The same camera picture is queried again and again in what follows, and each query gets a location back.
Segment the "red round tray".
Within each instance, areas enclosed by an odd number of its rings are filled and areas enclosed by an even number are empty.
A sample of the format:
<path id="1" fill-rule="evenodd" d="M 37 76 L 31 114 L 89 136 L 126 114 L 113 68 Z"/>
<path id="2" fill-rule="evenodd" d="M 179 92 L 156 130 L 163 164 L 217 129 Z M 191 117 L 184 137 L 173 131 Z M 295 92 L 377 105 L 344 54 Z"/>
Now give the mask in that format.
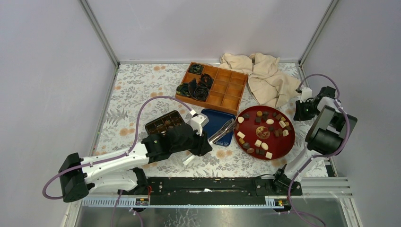
<path id="1" fill-rule="evenodd" d="M 246 154 L 275 160 L 288 154 L 295 143 L 295 129 L 290 118 L 268 106 L 256 105 L 237 115 L 234 138 Z"/>

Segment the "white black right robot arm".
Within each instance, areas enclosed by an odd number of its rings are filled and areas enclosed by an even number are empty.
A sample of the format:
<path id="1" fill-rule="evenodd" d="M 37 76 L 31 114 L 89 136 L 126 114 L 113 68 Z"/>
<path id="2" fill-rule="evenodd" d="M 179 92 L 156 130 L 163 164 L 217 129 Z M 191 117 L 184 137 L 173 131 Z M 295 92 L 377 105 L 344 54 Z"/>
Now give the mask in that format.
<path id="1" fill-rule="evenodd" d="M 307 87 L 298 91 L 301 98 L 296 101 L 294 121 L 315 121 L 305 137 L 306 147 L 275 173 L 271 188 L 278 195 L 298 189 L 303 173 L 317 161 L 339 154 L 357 124 L 357 118 L 342 109 L 336 89 L 322 87 L 315 97 Z"/>

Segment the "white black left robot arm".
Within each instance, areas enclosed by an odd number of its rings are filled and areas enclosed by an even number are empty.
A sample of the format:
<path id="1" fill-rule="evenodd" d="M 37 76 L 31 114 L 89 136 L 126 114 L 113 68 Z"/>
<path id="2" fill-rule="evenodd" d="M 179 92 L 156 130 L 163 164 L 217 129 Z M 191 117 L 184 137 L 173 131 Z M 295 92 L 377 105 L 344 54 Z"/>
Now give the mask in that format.
<path id="1" fill-rule="evenodd" d="M 78 201 L 100 192 L 142 194 L 147 180 L 140 166 L 166 160 L 182 151 L 201 157 L 212 151 L 211 145 L 206 132 L 198 133 L 184 123 L 165 133 L 147 136 L 133 149 L 93 157 L 70 154 L 59 169 L 62 200 Z"/>

